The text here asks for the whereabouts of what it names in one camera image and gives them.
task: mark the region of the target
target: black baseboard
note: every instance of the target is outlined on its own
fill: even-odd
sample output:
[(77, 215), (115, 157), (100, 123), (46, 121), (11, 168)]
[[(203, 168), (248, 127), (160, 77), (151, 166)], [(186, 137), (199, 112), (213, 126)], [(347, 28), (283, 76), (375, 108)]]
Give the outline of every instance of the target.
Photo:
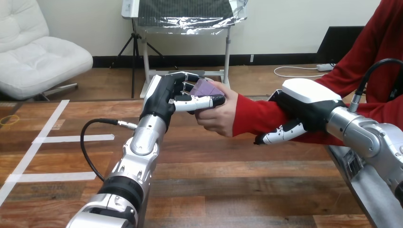
[[(93, 68), (109, 68), (112, 63), (115, 68), (131, 68), (133, 65), (132, 56), (94, 56)], [(150, 68), (157, 67), (219, 67), (224, 65), (224, 55), (214, 56), (149, 56)], [(250, 55), (231, 55), (230, 66), (261, 66), (261, 65), (293, 65), (313, 64), (317, 62), (316, 53), (307, 54), (269, 54), (254, 55), (253, 62), (250, 62)], [(144, 68), (143, 57), (136, 60), (137, 68)]]

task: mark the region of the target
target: human hand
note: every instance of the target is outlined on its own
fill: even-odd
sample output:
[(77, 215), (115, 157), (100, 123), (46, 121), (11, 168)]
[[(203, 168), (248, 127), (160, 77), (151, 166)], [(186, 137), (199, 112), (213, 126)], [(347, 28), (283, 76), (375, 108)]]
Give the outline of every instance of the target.
[(220, 82), (210, 83), (225, 94), (226, 101), (223, 105), (214, 109), (196, 110), (195, 115), (197, 123), (208, 131), (217, 132), (222, 136), (232, 137), (238, 93), (230, 90)]

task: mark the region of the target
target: rubber band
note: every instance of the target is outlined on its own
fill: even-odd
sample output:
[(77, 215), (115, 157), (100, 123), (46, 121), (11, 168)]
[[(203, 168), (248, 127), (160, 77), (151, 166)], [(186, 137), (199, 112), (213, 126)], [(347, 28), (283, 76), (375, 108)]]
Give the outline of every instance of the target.
[[(16, 117), (17, 119), (16, 119), (14, 122), (12, 122), (12, 123), (2, 123), (3, 120), (6, 119), (6, 118), (8, 118), (8, 117)], [(8, 116), (3, 117), (3, 118), (0, 119), (0, 125), (1, 125), (1, 126), (9, 126), (9, 125), (15, 124), (15, 123), (18, 122), (18, 121), (19, 121), (19, 116), (17, 116), (17, 115), (8, 115)]]

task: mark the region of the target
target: black monitor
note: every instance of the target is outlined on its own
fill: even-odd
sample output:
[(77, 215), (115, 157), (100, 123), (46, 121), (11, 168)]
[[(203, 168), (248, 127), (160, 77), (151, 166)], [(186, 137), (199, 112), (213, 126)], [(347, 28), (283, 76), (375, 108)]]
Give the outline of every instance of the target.
[(330, 26), (317, 51), (317, 63), (338, 63), (350, 51), (364, 26)]

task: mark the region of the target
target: robotic arm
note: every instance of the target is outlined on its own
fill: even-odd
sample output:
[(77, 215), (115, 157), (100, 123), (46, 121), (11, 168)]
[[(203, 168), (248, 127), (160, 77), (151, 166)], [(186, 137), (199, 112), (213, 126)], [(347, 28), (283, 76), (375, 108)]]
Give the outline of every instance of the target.
[[(325, 131), (342, 140), (372, 165), (403, 205), (403, 132), (389, 123), (351, 112), (341, 97), (308, 79), (290, 79), (271, 100), (295, 120), (256, 138), (255, 144), (274, 144), (304, 133)], [(358, 102), (354, 99), (356, 110)]]
[(143, 227), (152, 174), (171, 116), (175, 111), (213, 108), (225, 102), (222, 95), (184, 95), (184, 89), (192, 88), (185, 81), (198, 80), (203, 79), (185, 72), (154, 76), (144, 99), (139, 124), (115, 121), (116, 125), (134, 130), (133, 137), (123, 145), (122, 159), (67, 228)]

